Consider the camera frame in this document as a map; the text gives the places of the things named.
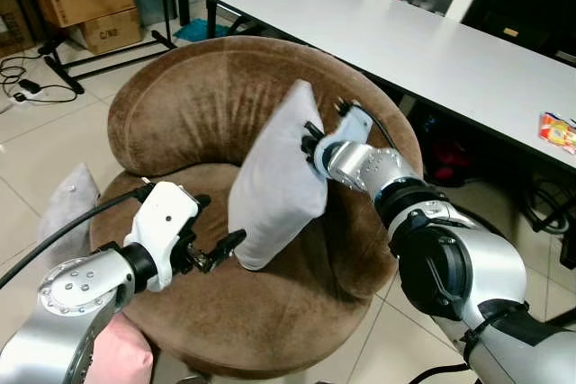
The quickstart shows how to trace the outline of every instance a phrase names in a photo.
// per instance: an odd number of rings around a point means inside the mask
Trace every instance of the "blue object on floor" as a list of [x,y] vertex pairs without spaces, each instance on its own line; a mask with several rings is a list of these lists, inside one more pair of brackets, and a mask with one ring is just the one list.
[[[206,31],[208,29],[208,22],[201,18],[196,18],[190,23],[186,24],[183,28],[176,31],[174,36],[181,40],[189,40],[191,42],[196,42],[198,40],[206,39]],[[216,37],[226,36],[228,32],[228,26],[220,26],[216,24]]]

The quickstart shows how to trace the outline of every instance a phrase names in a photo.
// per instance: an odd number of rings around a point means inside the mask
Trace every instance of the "snack package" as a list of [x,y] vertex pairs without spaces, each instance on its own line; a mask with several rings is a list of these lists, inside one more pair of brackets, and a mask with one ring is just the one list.
[[550,112],[545,112],[540,116],[539,136],[562,146],[564,150],[573,155],[576,153],[576,127]]

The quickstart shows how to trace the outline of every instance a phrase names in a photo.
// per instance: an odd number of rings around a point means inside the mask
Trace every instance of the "brown chair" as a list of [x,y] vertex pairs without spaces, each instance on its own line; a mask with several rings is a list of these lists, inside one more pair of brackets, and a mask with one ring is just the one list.
[[[338,125],[338,97],[357,100],[387,125],[421,172],[410,125],[361,73],[316,49],[234,36],[175,49],[120,90],[108,134],[126,171],[102,199],[141,185],[141,176],[208,193],[212,204],[193,230],[196,245],[211,249],[227,232],[228,193],[239,166],[297,78],[312,84],[326,131]],[[375,128],[369,142],[386,146]],[[122,243],[138,206],[128,201],[98,216],[92,246]],[[396,270],[387,244],[367,196],[330,183],[326,213],[264,270],[244,270],[232,257],[213,273],[178,275],[162,292],[139,294],[125,313],[193,369],[278,377],[321,361],[355,331]]]

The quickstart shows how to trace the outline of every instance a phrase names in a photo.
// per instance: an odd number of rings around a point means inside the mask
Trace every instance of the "pink cloth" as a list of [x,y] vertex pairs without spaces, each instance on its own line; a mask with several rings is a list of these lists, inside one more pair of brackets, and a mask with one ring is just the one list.
[[85,384],[149,384],[152,361],[142,333],[117,314],[94,341],[94,361]]

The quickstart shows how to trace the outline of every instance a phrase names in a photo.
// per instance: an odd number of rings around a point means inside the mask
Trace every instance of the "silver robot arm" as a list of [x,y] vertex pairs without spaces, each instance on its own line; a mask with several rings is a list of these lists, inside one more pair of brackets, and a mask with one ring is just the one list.
[[[576,333],[528,314],[516,249],[460,214],[398,151],[364,144],[372,122],[348,109],[334,134],[307,123],[302,150],[321,174],[370,196],[410,303],[436,321],[483,384],[573,384]],[[347,139],[351,129],[355,139]]]
[[173,183],[157,183],[134,217],[123,248],[110,243],[52,269],[30,318],[0,353],[0,382],[84,382],[95,338],[135,293],[163,290],[174,273],[194,267],[210,272],[243,240],[246,233],[240,230],[208,254],[193,248],[192,224],[209,202]]

